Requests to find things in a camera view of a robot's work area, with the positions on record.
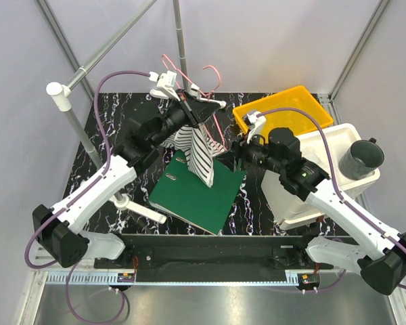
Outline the striped black white tank top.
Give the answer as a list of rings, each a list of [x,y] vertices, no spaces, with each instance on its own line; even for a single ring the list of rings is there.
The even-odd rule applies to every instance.
[[[214,159],[226,151],[215,141],[204,125],[196,128],[184,126],[161,143],[164,148],[174,148],[185,154],[187,168],[211,188],[215,176]]]

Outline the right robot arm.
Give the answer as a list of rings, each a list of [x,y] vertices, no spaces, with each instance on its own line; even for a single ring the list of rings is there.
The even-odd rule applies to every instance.
[[[275,128],[269,139],[248,133],[227,152],[231,170],[263,168],[279,176],[284,190],[334,220],[355,240],[345,244],[309,235],[294,251],[297,266],[324,263],[359,274],[375,291],[391,295],[406,276],[406,232],[386,225],[343,194],[319,165],[302,157],[300,141],[288,128]]]

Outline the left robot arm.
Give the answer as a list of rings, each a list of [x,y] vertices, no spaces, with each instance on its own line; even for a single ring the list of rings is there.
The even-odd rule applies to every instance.
[[[100,170],[51,208],[39,205],[32,213],[35,240],[62,267],[83,258],[110,260],[124,268],[131,249],[116,234],[83,232],[83,228],[113,195],[135,181],[157,159],[158,147],[182,127],[197,127],[226,106],[224,101],[196,99],[178,90],[165,112],[154,108],[129,122],[125,137],[115,145]]]

